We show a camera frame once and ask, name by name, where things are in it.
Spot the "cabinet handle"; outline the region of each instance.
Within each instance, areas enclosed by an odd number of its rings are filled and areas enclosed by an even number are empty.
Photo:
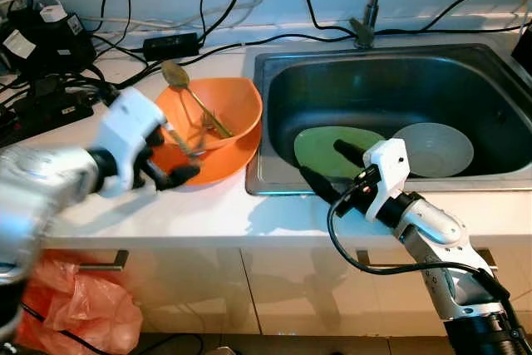
[[[127,249],[119,249],[116,251],[115,260],[112,263],[106,264],[80,264],[80,270],[97,270],[105,272],[121,272],[126,266],[127,257],[130,252]]]
[[[488,264],[491,270],[496,272],[499,269],[489,249],[476,249],[475,251],[484,259],[484,261]],[[361,264],[364,264],[374,269],[389,269],[405,266],[405,264],[372,264],[372,261],[370,261],[369,259],[369,253],[366,249],[357,250],[357,259],[358,262],[360,262]]]

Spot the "countertop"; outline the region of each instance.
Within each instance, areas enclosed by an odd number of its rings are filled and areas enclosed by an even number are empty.
[[[515,35],[425,35],[378,38],[376,47],[437,43],[482,42],[509,64]],[[293,52],[351,48],[335,44],[289,41],[270,46],[237,48],[206,57],[187,67],[192,78],[212,76],[253,77],[254,56],[261,52]],[[109,52],[98,66],[109,81],[121,81],[140,69],[140,63]],[[150,99],[165,88],[160,73],[135,87]],[[105,111],[69,126],[24,141],[24,144],[90,145]],[[117,249],[149,247],[257,247],[325,245],[328,242],[328,205],[317,196],[259,197],[246,193],[245,170],[214,185],[185,186],[155,192],[152,185],[105,199],[90,195],[82,204],[58,215],[47,231],[48,248]],[[422,193],[430,202],[462,220],[474,244],[493,240],[532,238],[532,191]],[[337,222],[338,233],[350,245],[399,247],[387,228],[370,224],[357,211]]]

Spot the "orange plastic bag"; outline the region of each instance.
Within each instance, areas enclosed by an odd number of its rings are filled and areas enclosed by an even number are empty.
[[[79,272],[75,264],[44,258],[24,294],[24,303],[46,317],[25,313],[17,341],[51,355],[93,355],[59,333],[68,330],[106,353],[127,354],[136,347],[142,314],[118,284]]]

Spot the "spoon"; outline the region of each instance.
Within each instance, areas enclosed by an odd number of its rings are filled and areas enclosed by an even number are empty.
[[[210,112],[210,110],[205,106],[205,104],[203,104],[200,98],[197,97],[196,94],[190,90],[190,78],[182,66],[179,66],[174,62],[171,62],[170,60],[167,60],[160,65],[160,68],[163,72],[163,77],[166,79],[166,82],[168,82],[168,85],[170,85],[172,89],[175,89],[177,91],[186,89],[190,93],[190,95],[202,108],[207,117],[212,121],[214,128],[223,138],[233,136],[233,133],[229,129],[227,129],[227,127],[222,122],[220,122],[219,119],[216,118],[212,112]]]

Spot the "stainless steel sink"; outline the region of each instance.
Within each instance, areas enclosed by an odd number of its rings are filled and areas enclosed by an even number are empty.
[[[463,132],[475,157],[457,176],[411,177],[407,190],[532,189],[532,89],[486,45],[263,54],[254,82],[264,114],[246,175],[252,194],[312,192],[293,153],[304,129],[355,126],[389,138],[426,121]]]

